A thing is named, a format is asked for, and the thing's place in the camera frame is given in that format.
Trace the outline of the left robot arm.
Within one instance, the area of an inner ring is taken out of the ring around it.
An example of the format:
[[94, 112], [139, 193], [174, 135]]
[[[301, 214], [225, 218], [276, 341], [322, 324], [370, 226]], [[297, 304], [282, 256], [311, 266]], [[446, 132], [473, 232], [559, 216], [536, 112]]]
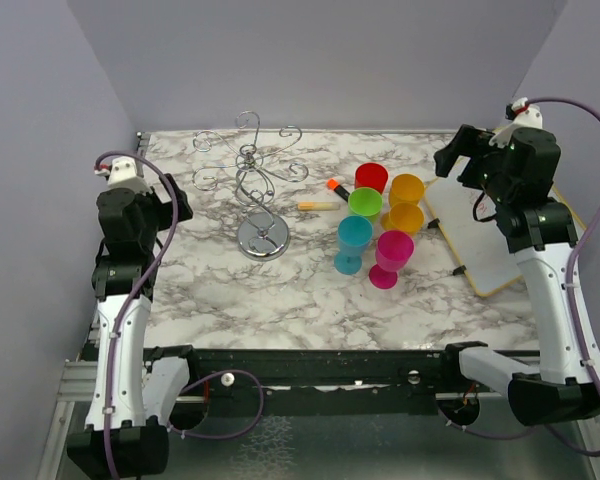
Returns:
[[101, 193], [96, 201], [105, 253], [92, 274], [100, 341], [95, 388], [84, 430], [67, 440], [69, 458], [90, 479], [162, 473], [168, 423], [179, 394], [194, 392], [201, 371], [189, 347], [145, 348], [159, 254], [159, 232], [193, 216], [172, 175], [163, 202], [142, 180]]

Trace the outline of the pink wine glass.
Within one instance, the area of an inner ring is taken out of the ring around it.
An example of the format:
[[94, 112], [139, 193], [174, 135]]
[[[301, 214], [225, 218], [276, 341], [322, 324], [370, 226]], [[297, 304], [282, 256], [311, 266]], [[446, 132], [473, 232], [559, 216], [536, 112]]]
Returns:
[[376, 264], [369, 271], [369, 280], [379, 289], [391, 289], [398, 282], [398, 272], [415, 251], [412, 237], [400, 230], [385, 231], [378, 239]]

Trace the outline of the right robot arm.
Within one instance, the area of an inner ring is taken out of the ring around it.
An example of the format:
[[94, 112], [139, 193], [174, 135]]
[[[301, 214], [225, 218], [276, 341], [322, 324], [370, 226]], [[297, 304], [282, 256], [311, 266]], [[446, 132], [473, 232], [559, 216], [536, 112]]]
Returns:
[[567, 262], [578, 242], [569, 208], [551, 197], [561, 150], [553, 134], [521, 127], [507, 143], [494, 133], [462, 125], [434, 155], [446, 177], [457, 159], [468, 159], [459, 182], [495, 206], [496, 225], [529, 293], [540, 364], [531, 367], [480, 342], [447, 347], [441, 383], [461, 391], [476, 381], [505, 396], [525, 426], [588, 419], [600, 414], [600, 352], [582, 294]]

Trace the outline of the yellow wine glass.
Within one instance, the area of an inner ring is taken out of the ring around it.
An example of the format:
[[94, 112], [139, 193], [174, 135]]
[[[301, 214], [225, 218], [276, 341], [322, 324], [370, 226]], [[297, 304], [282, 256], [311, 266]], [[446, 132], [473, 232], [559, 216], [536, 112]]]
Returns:
[[397, 175], [389, 191], [389, 205], [394, 207], [401, 203], [418, 205], [425, 193], [422, 180], [413, 174]]
[[425, 215], [421, 208], [411, 203], [397, 203], [381, 218], [385, 231], [399, 230], [415, 235], [423, 226]]

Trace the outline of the red wine glass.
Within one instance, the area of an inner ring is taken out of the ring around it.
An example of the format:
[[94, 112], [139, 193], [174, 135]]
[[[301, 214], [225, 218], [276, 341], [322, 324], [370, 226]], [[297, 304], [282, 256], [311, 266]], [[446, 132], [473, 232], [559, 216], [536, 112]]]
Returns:
[[383, 194], [388, 179], [389, 173], [383, 165], [375, 162], [367, 162], [356, 169], [354, 187], [356, 189], [370, 188]]

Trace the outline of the green wine glass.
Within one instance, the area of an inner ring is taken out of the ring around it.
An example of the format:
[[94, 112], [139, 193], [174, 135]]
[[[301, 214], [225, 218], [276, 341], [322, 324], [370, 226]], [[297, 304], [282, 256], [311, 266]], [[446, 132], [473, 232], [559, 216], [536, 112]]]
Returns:
[[351, 215], [361, 216], [371, 223], [375, 223], [383, 208], [383, 198], [373, 188], [356, 188], [349, 195], [348, 208]]

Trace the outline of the blue wine glass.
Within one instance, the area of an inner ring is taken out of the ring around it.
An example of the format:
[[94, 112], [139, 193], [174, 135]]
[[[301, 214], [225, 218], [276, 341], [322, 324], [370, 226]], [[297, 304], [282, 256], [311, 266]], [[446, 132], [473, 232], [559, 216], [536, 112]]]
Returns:
[[362, 255], [369, 247], [373, 236], [373, 225], [362, 216], [351, 215], [338, 225], [338, 253], [334, 267], [344, 275], [354, 275], [362, 267]]

